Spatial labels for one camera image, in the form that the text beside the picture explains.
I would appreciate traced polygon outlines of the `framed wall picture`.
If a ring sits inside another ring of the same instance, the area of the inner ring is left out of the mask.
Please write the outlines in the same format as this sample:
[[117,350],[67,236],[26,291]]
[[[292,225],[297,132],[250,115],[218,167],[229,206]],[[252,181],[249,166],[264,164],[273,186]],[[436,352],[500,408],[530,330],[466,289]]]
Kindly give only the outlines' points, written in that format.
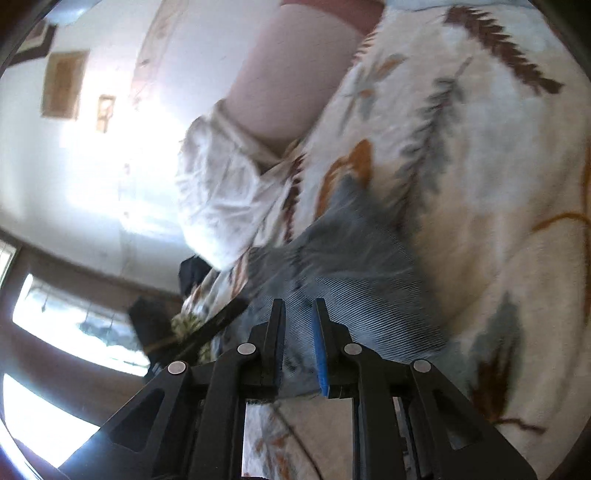
[[49,55],[41,103],[41,116],[71,120],[78,115],[89,50],[57,52]]

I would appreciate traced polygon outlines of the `white patterned pillow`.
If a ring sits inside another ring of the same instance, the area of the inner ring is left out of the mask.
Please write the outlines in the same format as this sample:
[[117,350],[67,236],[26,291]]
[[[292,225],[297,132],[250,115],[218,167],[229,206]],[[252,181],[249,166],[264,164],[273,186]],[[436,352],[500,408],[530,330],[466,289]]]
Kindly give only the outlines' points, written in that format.
[[213,269],[231,268],[252,246],[289,169],[218,101],[190,124],[179,152],[175,183],[186,244]]

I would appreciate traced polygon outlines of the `pink bolster cushion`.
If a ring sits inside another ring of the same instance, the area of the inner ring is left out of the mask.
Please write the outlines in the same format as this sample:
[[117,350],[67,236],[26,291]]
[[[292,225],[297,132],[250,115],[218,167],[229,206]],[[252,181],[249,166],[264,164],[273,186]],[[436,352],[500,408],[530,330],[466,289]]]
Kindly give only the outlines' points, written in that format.
[[381,1],[281,2],[225,97],[225,112],[280,153],[315,124],[384,8]]

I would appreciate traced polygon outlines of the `leaf pattern bed blanket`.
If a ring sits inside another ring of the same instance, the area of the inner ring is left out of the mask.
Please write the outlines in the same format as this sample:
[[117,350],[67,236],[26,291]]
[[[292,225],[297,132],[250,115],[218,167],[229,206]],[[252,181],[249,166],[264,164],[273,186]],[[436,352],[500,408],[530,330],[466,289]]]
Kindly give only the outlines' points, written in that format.
[[537,476],[590,417],[590,82],[525,1],[381,1],[252,246],[184,303],[242,294],[352,174],[399,222],[451,341],[439,365]]

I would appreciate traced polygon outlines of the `beige wall switch plate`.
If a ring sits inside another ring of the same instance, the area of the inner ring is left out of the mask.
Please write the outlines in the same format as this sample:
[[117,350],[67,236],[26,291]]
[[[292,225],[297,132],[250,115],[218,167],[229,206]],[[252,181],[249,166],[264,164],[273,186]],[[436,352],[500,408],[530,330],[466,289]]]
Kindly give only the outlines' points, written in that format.
[[106,133],[108,123],[113,115],[115,97],[110,95],[101,95],[98,99],[97,107],[97,130]]

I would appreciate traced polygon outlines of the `black garment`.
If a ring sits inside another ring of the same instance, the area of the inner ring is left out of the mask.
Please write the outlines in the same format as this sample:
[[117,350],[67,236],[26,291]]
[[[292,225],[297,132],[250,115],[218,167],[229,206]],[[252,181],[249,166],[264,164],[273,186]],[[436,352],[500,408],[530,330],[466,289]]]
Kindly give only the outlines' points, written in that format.
[[181,296],[187,298],[192,290],[204,281],[204,278],[209,271],[211,271],[211,265],[197,255],[193,255],[183,260],[180,263],[178,270],[178,282]]

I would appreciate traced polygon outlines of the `blue denim jeans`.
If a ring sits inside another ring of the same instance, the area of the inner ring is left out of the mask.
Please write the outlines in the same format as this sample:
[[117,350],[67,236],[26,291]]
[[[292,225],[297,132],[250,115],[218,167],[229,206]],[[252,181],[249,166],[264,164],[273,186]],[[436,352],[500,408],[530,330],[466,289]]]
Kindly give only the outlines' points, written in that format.
[[287,331],[280,397],[318,392],[312,314],[322,298],[329,317],[353,341],[386,360],[408,363],[447,343],[436,302],[416,256],[383,218],[384,210],[346,175],[329,207],[290,243],[260,247],[249,255],[249,302],[221,334],[219,352],[245,342],[270,317],[273,300],[286,304]]

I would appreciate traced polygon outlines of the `green white patterned quilt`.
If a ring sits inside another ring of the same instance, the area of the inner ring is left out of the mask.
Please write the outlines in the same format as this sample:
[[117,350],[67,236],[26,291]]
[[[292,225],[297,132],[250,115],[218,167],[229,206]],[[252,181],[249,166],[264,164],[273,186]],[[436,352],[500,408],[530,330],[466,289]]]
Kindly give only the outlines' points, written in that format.
[[171,320],[172,333],[177,339],[177,351],[197,364],[214,359],[212,342],[216,336],[206,308],[182,311]]

